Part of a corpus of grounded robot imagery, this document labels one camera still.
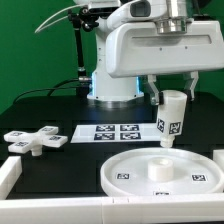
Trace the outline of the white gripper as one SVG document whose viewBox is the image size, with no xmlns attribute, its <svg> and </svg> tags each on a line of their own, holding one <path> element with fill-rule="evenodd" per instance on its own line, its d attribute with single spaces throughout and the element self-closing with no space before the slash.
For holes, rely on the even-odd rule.
<svg viewBox="0 0 224 224">
<path fill-rule="evenodd" d="M 106 39 L 107 73 L 113 78 L 148 75 L 152 105 L 161 103 L 155 75 L 187 72 L 184 92 L 193 101 L 197 71 L 220 68 L 224 39 L 218 21 L 194 21 L 185 34 L 158 34 L 153 22 L 126 23 Z"/>
</svg>

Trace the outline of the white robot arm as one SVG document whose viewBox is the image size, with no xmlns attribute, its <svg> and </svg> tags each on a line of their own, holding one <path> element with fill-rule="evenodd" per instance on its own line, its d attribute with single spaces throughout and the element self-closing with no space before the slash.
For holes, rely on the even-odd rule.
<svg viewBox="0 0 224 224">
<path fill-rule="evenodd" d="M 194 98 L 200 71 L 224 68 L 220 22 L 187 12 L 187 0 L 73 0 L 85 30 L 96 32 L 97 67 L 88 98 L 122 104 L 141 98 L 138 78 L 147 78 L 154 105 L 165 94 L 159 75 L 182 74 Z"/>
</svg>

